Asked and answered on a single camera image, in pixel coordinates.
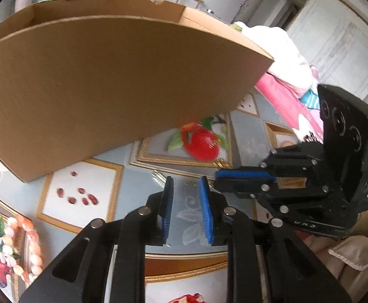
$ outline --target pink cloth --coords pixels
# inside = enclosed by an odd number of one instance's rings
[[[265,73],[257,82],[256,88],[280,113],[300,141],[303,141],[310,132],[313,132],[319,141],[323,141],[323,129],[313,118],[309,109],[274,76]]]
[[[313,119],[316,123],[320,126],[321,130],[323,131],[323,121],[320,118],[320,110],[319,109],[309,109]]]

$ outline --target cardboard flap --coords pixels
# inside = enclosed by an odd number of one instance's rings
[[[31,21],[25,13],[14,28]],[[139,17],[85,16],[25,28],[0,39],[0,159],[31,181],[229,112],[271,63],[223,37]]]
[[[272,56],[267,51],[255,44],[252,40],[230,26],[222,26],[222,22],[218,19],[210,17],[199,10],[186,8],[181,15],[180,24],[225,37],[272,59]]]
[[[39,2],[0,23],[0,39],[30,26],[82,16],[137,16],[179,22],[185,6],[151,0],[51,0]]]

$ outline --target white cloth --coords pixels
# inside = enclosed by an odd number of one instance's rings
[[[312,75],[309,62],[301,56],[298,48],[286,31],[279,27],[247,27],[242,22],[235,22],[241,27],[241,33],[258,44],[274,58],[268,73],[294,86],[301,97],[310,88],[317,94],[317,80]]]

